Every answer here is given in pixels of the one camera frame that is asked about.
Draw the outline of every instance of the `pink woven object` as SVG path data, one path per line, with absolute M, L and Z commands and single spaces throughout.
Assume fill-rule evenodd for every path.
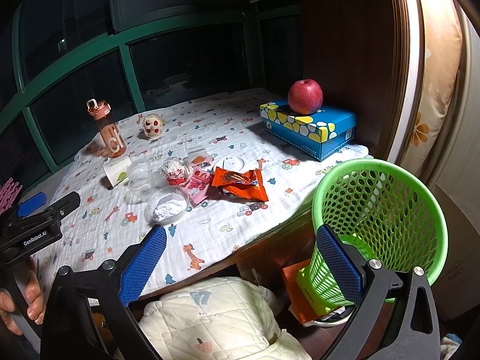
M 0 187 L 0 214 L 11 207 L 21 189 L 22 185 L 18 181 L 14 182 L 11 177 Z

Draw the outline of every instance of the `orange wrapper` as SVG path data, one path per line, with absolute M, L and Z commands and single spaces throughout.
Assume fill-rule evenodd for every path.
M 219 187 L 218 189 L 223 194 L 233 194 L 240 198 L 268 202 L 260 169 L 249 170 L 247 173 L 238 173 L 217 167 L 212 185 Z

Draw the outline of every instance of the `basket rim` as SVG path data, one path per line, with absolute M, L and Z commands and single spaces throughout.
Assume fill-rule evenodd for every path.
M 416 176 L 411 174 L 409 171 L 395 165 L 394 163 L 390 163 L 387 161 L 375 159 L 375 158 L 358 158 L 349 161 L 345 161 L 339 163 L 335 167 L 333 167 L 330 171 L 328 171 L 325 176 L 322 178 L 320 183 L 315 189 L 315 193 L 313 195 L 313 202 L 311 206 L 311 218 L 313 221 L 313 229 L 316 233 L 318 227 L 323 225 L 323 218 L 322 218 L 322 202 L 323 197 L 327 188 L 330 188 L 332 183 L 338 178 L 339 174 L 346 173 L 346 168 L 351 168 L 355 164 L 363 164 L 365 166 L 375 164 L 376 167 L 383 167 L 383 168 L 390 168 L 394 169 L 405 175 L 408 179 L 411 179 L 413 183 L 418 185 L 426 195 L 431 199 L 432 203 L 437 209 L 438 216 L 440 219 L 440 226 L 436 229 L 436 237 L 437 237 L 437 250 L 435 251 L 435 257 L 433 263 L 427 273 L 428 282 L 432 285 L 435 280 L 438 278 L 440 273 L 442 272 L 443 266 L 445 265 L 446 257 L 447 257 L 447 250 L 448 250 L 448 233 L 447 233 L 447 225 L 445 221 L 445 216 L 443 215 L 442 209 L 438 201 L 434 197 L 433 193 L 423 184 Z

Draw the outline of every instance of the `blue box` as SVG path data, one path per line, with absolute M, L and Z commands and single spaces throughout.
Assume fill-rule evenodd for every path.
M 298 115 L 287 100 L 260 105 L 265 130 L 323 161 L 353 139 L 354 113 L 322 106 L 315 114 Z

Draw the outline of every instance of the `box lid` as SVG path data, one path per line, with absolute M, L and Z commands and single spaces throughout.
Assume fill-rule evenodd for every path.
M 285 99 L 260 105 L 260 116 L 316 142 L 326 142 L 357 125 L 353 112 L 322 105 L 315 114 L 304 116 L 293 112 Z

